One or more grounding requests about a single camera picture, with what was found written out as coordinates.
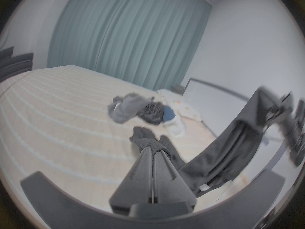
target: pile of clothes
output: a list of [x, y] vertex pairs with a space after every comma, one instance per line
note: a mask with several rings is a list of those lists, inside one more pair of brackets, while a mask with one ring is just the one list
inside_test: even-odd
[[116, 96], [108, 105], [109, 117], [116, 123], [124, 124], [136, 115], [149, 124], [163, 125], [169, 134], [175, 138], [183, 138], [185, 125], [178, 114], [160, 102], [154, 102], [154, 97], [145, 98], [136, 93], [124, 97]]

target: gray clothing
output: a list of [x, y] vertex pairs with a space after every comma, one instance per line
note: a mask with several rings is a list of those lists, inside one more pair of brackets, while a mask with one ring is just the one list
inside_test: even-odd
[[116, 96], [113, 103], [108, 105], [108, 115], [114, 122], [123, 124], [135, 117], [153, 99], [154, 97], [144, 98], [136, 93], [129, 93], [125, 97]]

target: bed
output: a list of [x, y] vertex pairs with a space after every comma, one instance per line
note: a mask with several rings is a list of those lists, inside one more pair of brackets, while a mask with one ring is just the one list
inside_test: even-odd
[[[76, 199], [111, 212], [108, 200], [139, 155], [129, 140], [134, 126], [149, 128], [157, 138], [168, 136], [185, 162], [215, 139], [202, 123], [187, 118], [182, 118], [182, 139], [171, 138], [162, 125], [139, 117], [115, 123], [107, 105], [117, 95], [136, 92], [162, 103], [164, 99], [152, 90], [78, 66], [28, 71], [0, 85], [1, 180], [18, 207], [45, 227], [20, 186], [20, 180], [37, 170]], [[236, 180], [238, 190], [247, 184], [242, 176]], [[214, 204], [224, 191], [202, 196], [197, 210]]]

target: green curtain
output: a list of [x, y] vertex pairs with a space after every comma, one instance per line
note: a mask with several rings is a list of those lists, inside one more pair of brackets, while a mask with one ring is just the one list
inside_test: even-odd
[[149, 88], [180, 84], [211, 5], [204, 0], [70, 0], [48, 67], [74, 64]]

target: wall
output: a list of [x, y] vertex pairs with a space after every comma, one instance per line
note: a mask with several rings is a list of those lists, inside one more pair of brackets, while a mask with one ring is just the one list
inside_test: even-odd
[[0, 35], [13, 55], [34, 52], [33, 69], [45, 68], [56, 22], [68, 0], [22, 0]]
[[305, 97], [305, 40], [280, 0], [224, 0], [212, 8], [182, 81], [212, 82], [250, 97], [261, 85]]

